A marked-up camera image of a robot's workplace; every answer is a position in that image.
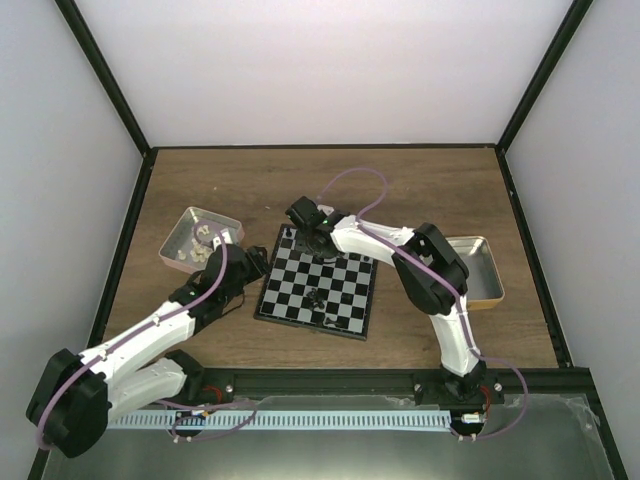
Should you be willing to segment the black white chess board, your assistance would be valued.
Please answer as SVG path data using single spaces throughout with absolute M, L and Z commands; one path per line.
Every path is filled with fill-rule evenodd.
M 343 253 L 320 260 L 297 246 L 296 228 L 283 224 L 254 318 L 366 340 L 378 262 Z

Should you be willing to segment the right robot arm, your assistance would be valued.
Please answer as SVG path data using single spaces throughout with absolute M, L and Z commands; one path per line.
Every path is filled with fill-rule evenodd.
M 447 396 L 465 403 L 479 392 L 486 363 L 468 316 L 469 269 L 435 225 L 376 224 L 306 196 L 285 215 L 297 228 L 302 249 L 316 258 L 357 254 L 394 267 L 408 299 L 431 319 Z

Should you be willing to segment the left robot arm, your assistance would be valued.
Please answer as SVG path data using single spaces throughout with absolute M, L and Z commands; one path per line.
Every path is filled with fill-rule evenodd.
M 26 410 L 39 448 L 74 458 L 110 423 L 141 407 L 172 399 L 196 404 L 204 392 L 204 369 L 177 344 L 221 319 L 268 270 L 265 248 L 222 244 L 203 270 L 146 319 L 81 353 L 55 353 Z

